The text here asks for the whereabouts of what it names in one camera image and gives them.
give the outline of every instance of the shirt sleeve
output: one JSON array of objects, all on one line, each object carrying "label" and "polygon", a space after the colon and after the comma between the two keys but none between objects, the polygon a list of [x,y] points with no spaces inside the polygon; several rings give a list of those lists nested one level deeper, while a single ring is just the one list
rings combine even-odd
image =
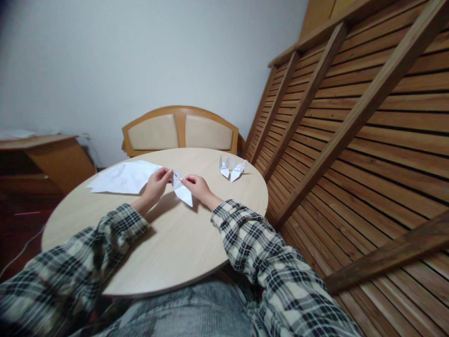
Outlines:
[{"label": "shirt sleeve", "polygon": [[61,336],[87,323],[106,280],[148,227],[123,204],[97,226],[36,256],[0,285],[2,330],[7,336]]},{"label": "shirt sleeve", "polygon": [[233,268],[264,288],[259,316],[272,336],[361,336],[302,255],[261,215],[233,200],[211,221]]}]

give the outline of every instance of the hand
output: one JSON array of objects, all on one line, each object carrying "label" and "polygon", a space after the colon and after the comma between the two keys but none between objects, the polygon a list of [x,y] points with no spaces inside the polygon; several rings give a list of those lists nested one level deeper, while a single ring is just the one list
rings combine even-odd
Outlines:
[{"label": "hand", "polygon": [[157,204],[168,183],[171,183],[173,171],[167,168],[160,168],[154,172],[145,187],[142,196],[131,204],[142,216]]},{"label": "hand", "polygon": [[186,179],[181,179],[182,184],[192,192],[193,196],[205,204],[209,209],[214,210],[223,200],[213,194],[203,177],[188,175]]},{"label": "hand", "polygon": [[160,168],[154,172],[148,179],[142,198],[155,205],[164,194],[167,184],[172,182],[172,174],[173,171],[167,168]]}]

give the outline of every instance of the paper sheet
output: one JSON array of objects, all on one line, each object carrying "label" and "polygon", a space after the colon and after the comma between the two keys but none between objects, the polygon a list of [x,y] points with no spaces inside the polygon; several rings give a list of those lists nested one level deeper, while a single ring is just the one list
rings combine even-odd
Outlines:
[{"label": "paper sheet", "polygon": [[235,165],[235,156],[232,159],[232,173],[231,173],[231,183],[241,176],[243,171],[245,170],[247,160],[243,161],[243,163],[239,165]]},{"label": "paper sheet", "polygon": [[220,156],[220,161],[218,162],[218,168],[222,175],[229,178],[229,158],[226,159],[226,163],[223,163]]},{"label": "paper sheet", "polygon": [[185,179],[181,173],[173,168],[172,186],[176,196],[190,207],[193,207],[192,193],[185,187],[180,179]]},{"label": "paper sheet", "polygon": [[139,194],[150,176],[161,167],[147,161],[123,162],[101,172],[86,188],[91,188],[91,193]]}]

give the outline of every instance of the wooden desk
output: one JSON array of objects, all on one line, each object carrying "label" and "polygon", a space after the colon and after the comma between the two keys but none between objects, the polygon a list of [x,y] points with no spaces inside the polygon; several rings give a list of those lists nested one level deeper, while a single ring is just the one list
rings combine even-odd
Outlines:
[{"label": "wooden desk", "polygon": [[[264,215],[268,191],[260,173],[246,164],[243,175],[231,183],[218,169],[218,160],[228,153],[179,148],[143,154],[126,161],[146,160],[183,175],[203,176],[210,189],[223,200],[242,202]],[[236,158],[237,163],[243,160]],[[138,198],[133,195],[90,193],[92,177],[74,189],[56,208],[47,222],[42,249],[59,245],[80,230],[95,226],[107,212]],[[193,283],[227,262],[219,231],[210,222],[210,210],[194,198],[194,207],[180,201],[171,185],[159,203],[146,215],[152,227],[131,250],[121,269],[115,273],[103,294],[141,297],[158,294]]]},{"label": "wooden desk", "polygon": [[0,142],[0,190],[68,194],[95,174],[76,137],[49,135]]}]

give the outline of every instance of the wooden chair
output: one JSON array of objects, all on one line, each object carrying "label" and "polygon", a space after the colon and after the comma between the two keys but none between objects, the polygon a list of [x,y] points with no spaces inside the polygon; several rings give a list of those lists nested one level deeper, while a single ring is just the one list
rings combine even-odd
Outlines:
[{"label": "wooden chair", "polygon": [[239,129],[197,107],[173,105],[155,109],[122,128],[129,157],[178,147],[205,147],[237,154]]}]

